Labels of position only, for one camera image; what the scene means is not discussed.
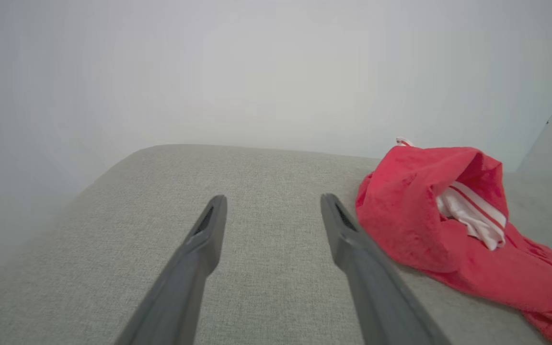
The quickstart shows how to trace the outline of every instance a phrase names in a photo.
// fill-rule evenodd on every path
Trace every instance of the red cloth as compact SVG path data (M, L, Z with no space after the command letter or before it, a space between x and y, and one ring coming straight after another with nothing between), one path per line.
M552 249L506 225L489 251L440 214L436 196L465 184L508 218L502 164L471 147L396 146L359 186L359 223L391 258L470 295L508 304L552 341Z

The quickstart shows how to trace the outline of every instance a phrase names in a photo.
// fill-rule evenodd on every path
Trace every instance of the white backdrop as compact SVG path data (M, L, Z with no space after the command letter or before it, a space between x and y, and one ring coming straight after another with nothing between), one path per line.
M551 113L552 1L0 0L0 259L144 147L405 136L514 171Z

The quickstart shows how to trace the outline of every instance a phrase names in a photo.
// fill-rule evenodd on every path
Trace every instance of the white cloth with red stripes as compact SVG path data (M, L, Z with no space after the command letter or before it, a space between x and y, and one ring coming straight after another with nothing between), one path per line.
M396 140L397 146L414 146L405 138L397 137ZM443 216L466 225L468 235L483 241L490 251L506 243L506 216L466 185L453 182L436 197L436 204Z

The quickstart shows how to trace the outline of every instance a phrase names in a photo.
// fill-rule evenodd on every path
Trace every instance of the red towel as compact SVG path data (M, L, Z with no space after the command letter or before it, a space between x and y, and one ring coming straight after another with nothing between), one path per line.
M438 211L436 196L454 181L508 217L499 161L471 147L396 146L359 186L359 223L397 262L521 310L552 341L552 249L508 222L504 247L488 250Z

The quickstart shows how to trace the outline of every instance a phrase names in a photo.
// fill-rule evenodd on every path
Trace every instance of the gray fabric surface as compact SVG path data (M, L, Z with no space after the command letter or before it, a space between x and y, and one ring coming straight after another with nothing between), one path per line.
M221 262L206 284L195 343L360 344L319 197L335 193L353 211L378 162L218 146L138 151L0 264L0 343L111 343L206 202L225 194ZM552 246L552 183L513 177L506 190L513 223ZM515 310L399 268L453 343L545 343Z

